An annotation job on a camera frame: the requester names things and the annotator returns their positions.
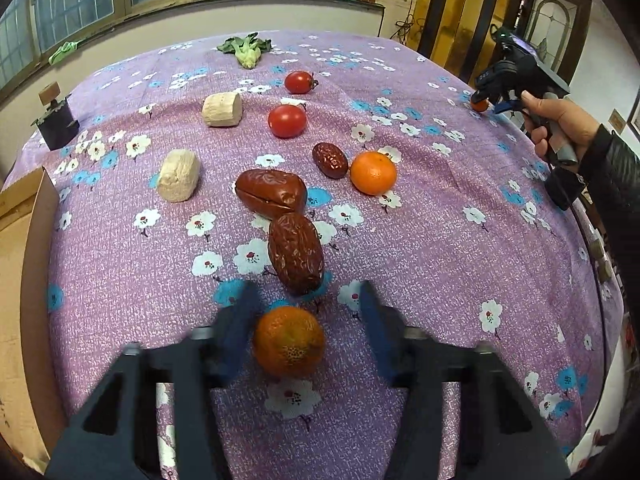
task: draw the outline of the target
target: orange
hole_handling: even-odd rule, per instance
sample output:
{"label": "orange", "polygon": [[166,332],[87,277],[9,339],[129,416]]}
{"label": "orange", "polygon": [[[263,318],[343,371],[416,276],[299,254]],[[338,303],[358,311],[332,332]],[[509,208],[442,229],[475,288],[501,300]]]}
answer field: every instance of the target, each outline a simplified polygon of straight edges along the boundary
{"label": "orange", "polygon": [[489,107],[489,99],[484,99],[479,103],[475,103],[475,104],[473,101],[471,101],[471,108],[478,113],[485,112],[488,107]]}
{"label": "orange", "polygon": [[279,306],[258,321],[254,355],[276,377],[300,377],[314,371],[324,352],[324,332],[316,316],[296,306]]}
{"label": "orange", "polygon": [[396,165],[378,152],[362,152],[351,163],[351,181],[366,195],[381,195],[396,183]]}

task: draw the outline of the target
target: wrinkled brown date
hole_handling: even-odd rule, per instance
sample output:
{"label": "wrinkled brown date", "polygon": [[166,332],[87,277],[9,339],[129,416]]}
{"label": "wrinkled brown date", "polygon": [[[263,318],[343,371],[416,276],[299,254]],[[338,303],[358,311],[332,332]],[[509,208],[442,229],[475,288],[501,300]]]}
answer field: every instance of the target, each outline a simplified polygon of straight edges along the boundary
{"label": "wrinkled brown date", "polygon": [[271,222],[269,257],[278,278],[295,296],[316,290],[324,275],[322,245],[314,225],[299,213]]}
{"label": "wrinkled brown date", "polygon": [[344,152],[330,142],[319,142],[311,155],[318,169],[329,178],[342,178],[349,170],[349,161]]}
{"label": "wrinkled brown date", "polygon": [[247,170],[236,180],[236,195],[251,211],[275,220],[285,213],[302,213],[306,186],[293,173],[278,170]]}

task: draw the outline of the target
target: cherry tomato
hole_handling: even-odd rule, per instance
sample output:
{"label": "cherry tomato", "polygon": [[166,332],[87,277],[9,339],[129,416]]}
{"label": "cherry tomato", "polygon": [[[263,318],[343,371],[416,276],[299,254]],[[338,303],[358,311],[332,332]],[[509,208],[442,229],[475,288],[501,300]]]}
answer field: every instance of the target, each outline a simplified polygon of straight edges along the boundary
{"label": "cherry tomato", "polygon": [[480,101],[479,103],[474,103],[473,101],[471,101],[471,108],[472,110],[476,111],[476,112],[485,112],[487,110],[487,108],[489,107],[489,100],[488,99],[484,99],[482,101]]}
{"label": "cherry tomato", "polygon": [[284,79],[284,86],[291,94],[307,94],[318,85],[314,75],[309,72],[291,72]]}
{"label": "cherry tomato", "polygon": [[281,139],[299,136],[306,126],[306,113],[299,106],[280,105],[269,113],[269,127]]}

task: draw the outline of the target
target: peeled yam chunk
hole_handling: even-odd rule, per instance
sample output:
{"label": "peeled yam chunk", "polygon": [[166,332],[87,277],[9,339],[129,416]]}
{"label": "peeled yam chunk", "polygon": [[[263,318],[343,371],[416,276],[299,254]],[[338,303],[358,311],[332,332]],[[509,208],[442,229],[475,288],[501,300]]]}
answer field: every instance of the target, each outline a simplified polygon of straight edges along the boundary
{"label": "peeled yam chunk", "polygon": [[156,189],[167,202],[184,202],[196,189],[200,161],[190,150],[171,150],[164,158]]}
{"label": "peeled yam chunk", "polygon": [[207,126],[238,126],[242,119],[242,97],[236,92],[220,92],[204,99],[202,118]]}

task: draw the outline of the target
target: black stripe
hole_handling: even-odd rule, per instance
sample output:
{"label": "black stripe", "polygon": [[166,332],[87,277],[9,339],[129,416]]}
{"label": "black stripe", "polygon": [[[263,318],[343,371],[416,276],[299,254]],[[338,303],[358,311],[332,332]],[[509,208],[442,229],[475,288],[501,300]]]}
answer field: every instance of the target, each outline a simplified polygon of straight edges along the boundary
{"label": "black stripe", "polygon": [[466,51],[465,61],[460,69],[460,75],[458,76],[462,81],[468,83],[471,79],[471,75],[474,72],[476,63],[480,52],[482,52],[482,46],[484,45],[484,39],[486,38],[489,25],[491,25],[491,18],[494,16],[495,3],[498,0],[484,0],[482,2],[482,9],[480,9],[480,16],[476,23],[476,30],[474,36],[469,44],[469,49]]}
{"label": "black stripe", "polygon": [[424,57],[431,57],[431,51],[438,37],[438,29],[440,28],[440,21],[442,20],[442,13],[446,3],[447,0],[431,0],[429,2],[429,10],[424,20],[424,28],[418,45],[418,53]]}

